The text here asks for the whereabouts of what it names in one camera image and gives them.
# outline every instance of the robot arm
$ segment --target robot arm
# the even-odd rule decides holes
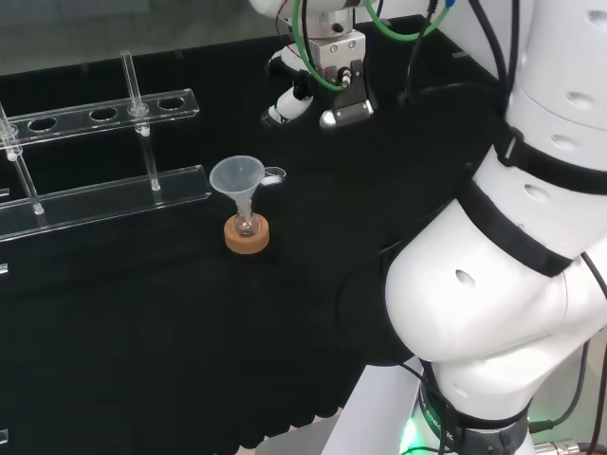
[[[287,22],[293,15],[295,0],[249,0],[265,16],[280,17]],[[305,20],[310,46],[310,58],[316,71],[331,84],[347,85],[347,89],[333,99],[333,109],[322,114],[321,126],[354,123],[373,115],[364,83],[365,36],[354,30],[354,8],[364,0],[309,0]],[[269,61],[271,69],[278,68],[293,78],[293,88],[267,108],[262,122],[269,126],[285,125],[303,115],[312,104],[311,75],[298,49],[286,46]]]
[[[290,18],[293,13],[293,0],[249,0],[257,12],[267,17],[276,17],[281,10],[282,18]],[[361,7],[363,0],[310,0],[307,6],[310,15],[318,15]]]
[[[386,282],[400,339],[434,362],[443,397],[477,425],[468,436],[516,440],[502,452],[534,453],[504,428],[524,424],[546,377],[607,323],[605,295],[577,259],[588,250],[607,274],[606,14],[592,0],[535,1],[505,139]],[[422,439],[437,447],[436,435]]]

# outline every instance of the acrylic test tube rack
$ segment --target acrylic test tube rack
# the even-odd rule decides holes
[[[152,209],[206,199],[211,188],[202,166],[159,173],[151,124],[190,118],[199,112],[192,90],[141,96],[133,58],[122,52],[130,98],[7,118],[0,104],[0,151],[5,151],[27,198],[0,204],[0,242],[70,228]],[[147,175],[38,194],[26,165],[28,145],[132,127]],[[0,198],[9,192],[0,190]]]

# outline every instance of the plastic funnel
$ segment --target plastic funnel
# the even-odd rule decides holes
[[[231,156],[212,168],[209,180],[211,186],[231,197],[240,207],[248,203],[264,176],[266,168],[252,156]]]

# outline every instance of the funnel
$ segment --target funnel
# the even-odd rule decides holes
[[[228,220],[224,228],[230,249],[250,254],[267,246],[267,221],[252,212],[250,200],[260,184],[282,183],[285,176],[282,169],[266,168],[259,159],[243,155],[226,158],[212,169],[209,178],[212,187],[233,199],[238,208],[238,213]]]

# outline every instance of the black tablecloth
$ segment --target black tablecloth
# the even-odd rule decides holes
[[[381,283],[357,264],[452,198],[487,150],[490,109],[482,94],[447,91],[402,114],[395,96],[412,45],[363,28],[379,109],[333,134],[318,128],[321,105],[284,130],[261,127],[290,84],[265,73],[277,38],[135,58],[142,93],[190,87],[202,109],[154,126],[161,171],[209,172],[238,154],[286,169],[283,186],[254,198],[271,245],[229,253],[222,228],[234,207],[221,195],[0,245],[10,268],[0,282],[0,429],[11,453],[232,454],[345,404],[381,353],[360,348],[372,323],[347,339],[336,329],[340,281],[357,270],[346,307],[381,300]],[[419,83],[487,80],[455,50],[431,35]],[[0,78],[10,116],[125,95],[118,60]],[[27,160],[42,193],[144,174],[131,130],[33,146]],[[0,182],[19,196],[6,162]]]

